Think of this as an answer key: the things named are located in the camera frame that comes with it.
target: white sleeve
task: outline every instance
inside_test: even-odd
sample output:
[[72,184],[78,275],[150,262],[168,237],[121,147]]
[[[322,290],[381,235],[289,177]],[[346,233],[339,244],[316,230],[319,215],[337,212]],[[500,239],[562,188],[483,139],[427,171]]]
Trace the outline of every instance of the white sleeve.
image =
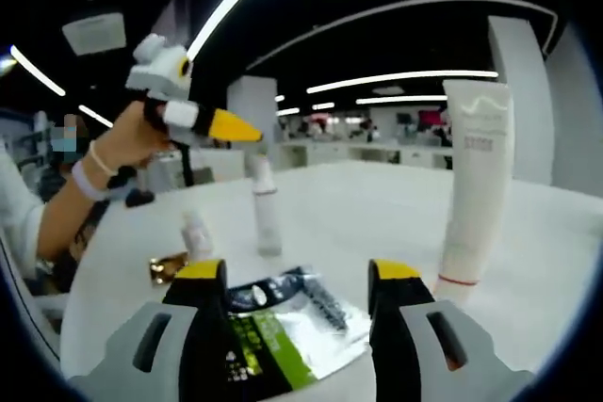
[[0,139],[0,227],[24,277],[35,276],[43,210],[43,202],[29,191]]

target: bracelet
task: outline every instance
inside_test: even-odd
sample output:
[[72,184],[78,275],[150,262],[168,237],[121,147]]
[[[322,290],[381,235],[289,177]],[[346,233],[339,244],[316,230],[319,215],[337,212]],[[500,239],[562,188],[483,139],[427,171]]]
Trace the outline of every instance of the bracelet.
[[108,191],[99,190],[92,185],[88,179],[88,176],[86,176],[86,172],[84,171],[84,166],[82,165],[81,160],[78,160],[75,166],[72,168],[72,177],[79,189],[89,200],[104,201],[107,197]]
[[93,140],[90,142],[89,151],[90,151],[90,157],[92,157],[92,160],[96,163],[96,165],[98,165],[98,167],[107,176],[113,177],[113,176],[117,176],[118,174],[120,174],[118,171],[110,169],[107,165],[105,165],[105,162],[103,162],[101,160],[101,158],[98,156],[98,154],[96,153],[96,149],[94,148],[95,144],[96,144],[96,140]]

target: small bottle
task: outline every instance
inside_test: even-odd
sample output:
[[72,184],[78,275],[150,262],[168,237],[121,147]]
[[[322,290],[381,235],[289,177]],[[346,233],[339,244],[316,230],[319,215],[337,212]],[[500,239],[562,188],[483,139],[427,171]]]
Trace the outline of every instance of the small bottle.
[[192,263],[209,259],[213,252],[213,245],[209,232],[201,217],[189,211],[184,214],[185,227],[182,229],[182,237],[188,250],[188,257]]
[[279,256],[283,245],[276,212],[277,189],[270,162],[263,154],[255,155],[252,168],[258,252],[264,256]]

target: black ceiling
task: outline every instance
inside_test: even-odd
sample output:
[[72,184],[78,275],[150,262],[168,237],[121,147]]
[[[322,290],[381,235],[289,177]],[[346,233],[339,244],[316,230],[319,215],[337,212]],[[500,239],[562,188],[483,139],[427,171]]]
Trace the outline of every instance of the black ceiling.
[[[2,105],[25,112],[44,109],[63,113],[86,104],[113,120],[126,102],[121,91],[132,64],[132,49],[150,31],[169,1],[2,0],[3,10],[13,14],[0,30],[0,44],[8,49],[16,43],[68,93],[59,98],[16,68],[0,79]],[[220,1],[190,0],[194,32]],[[399,1],[241,0],[195,61],[193,97],[224,105],[227,85],[259,57],[316,26]],[[561,10],[560,0],[525,1]],[[73,18],[106,8],[123,12],[128,48],[76,58],[60,28]],[[550,30],[548,15],[501,4],[454,2],[398,8],[317,34],[247,73],[277,78],[279,90],[287,95],[284,105],[308,105],[326,98],[345,103],[358,95],[374,96],[370,92],[374,87],[346,88],[310,97],[304,94],[307,87],[337,80],[386,72],[489,70],[489,14],[529,19],[541,43]],[[437,94],[440,89],[437,81],[406,81],[403,88],[409,94]]]

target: green label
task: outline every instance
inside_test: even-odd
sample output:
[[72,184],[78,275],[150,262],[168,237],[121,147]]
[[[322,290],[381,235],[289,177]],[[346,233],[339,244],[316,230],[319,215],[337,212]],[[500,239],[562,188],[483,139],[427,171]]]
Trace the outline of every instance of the green label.
[[283,371],[293,390],[299,390],[317,381],[312,371],[303,362],[298,349],[286,335],[285,329],[271,311],[260,311],[252,314],[260,335]]

